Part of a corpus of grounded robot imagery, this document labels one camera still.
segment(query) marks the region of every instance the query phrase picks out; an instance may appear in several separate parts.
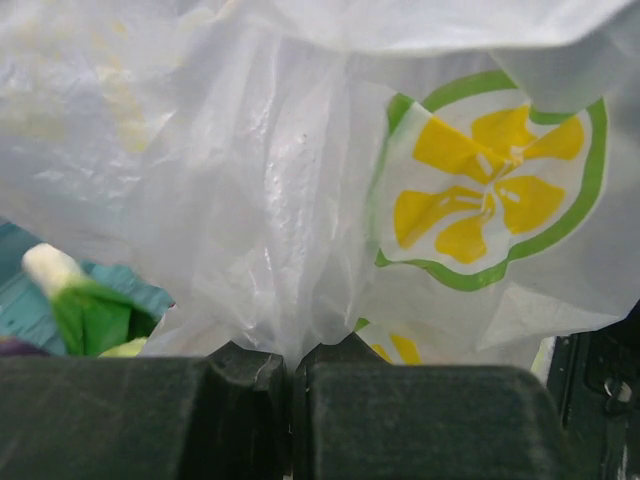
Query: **flower logo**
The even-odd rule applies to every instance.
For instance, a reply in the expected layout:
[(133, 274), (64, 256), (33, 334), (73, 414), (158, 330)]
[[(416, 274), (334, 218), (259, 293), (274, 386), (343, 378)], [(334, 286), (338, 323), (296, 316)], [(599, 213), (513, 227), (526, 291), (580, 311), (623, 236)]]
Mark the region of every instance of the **flower logo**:
[(493, 71), (445, 85), (423, 105), (398, 96), (389, 113), (378, 266), (411, 264), (477, 290), (565, 237), (598, 198), (602, 101), (540, 114)]

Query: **yellow flower logo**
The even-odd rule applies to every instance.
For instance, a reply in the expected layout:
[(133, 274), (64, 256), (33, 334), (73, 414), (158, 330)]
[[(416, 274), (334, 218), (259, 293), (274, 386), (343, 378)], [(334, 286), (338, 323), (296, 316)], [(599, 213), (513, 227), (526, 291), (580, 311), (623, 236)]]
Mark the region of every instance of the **yellow flower logo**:
[(394, 215), (402, 248), (410, 248), (444, 217), (467, 211), (470, 216), (438, 234), (435, 248), (469, 264), (487, 253), (482, 229), (496, 215), (498, 202), (504, 225), (514, 235), (540, 227), (554, 214), (565, 197), (564, 190), (534, 175), (518, 175), (517, 170), (535, 158), (574, 159), (584, 143), (584, 131), (580, 121), (571, 117), (538, 137), (526, 128), (528, 116), (528, 106), (484, 115), (473, 122), (472, 138), (436, 117), (427, 121), (413, 157), (443, 172), (466, 175), (477, 188), (452, 186), (433, 194), (402, 192)]
[(602, 100), (541, 114), (501, 71), (445, 85), (422, 105), (397, 96), (384, 165), (377, 265), (415, 265), (459, 290), (500, 280), (510, 261), (574, 230), (605, 162)]

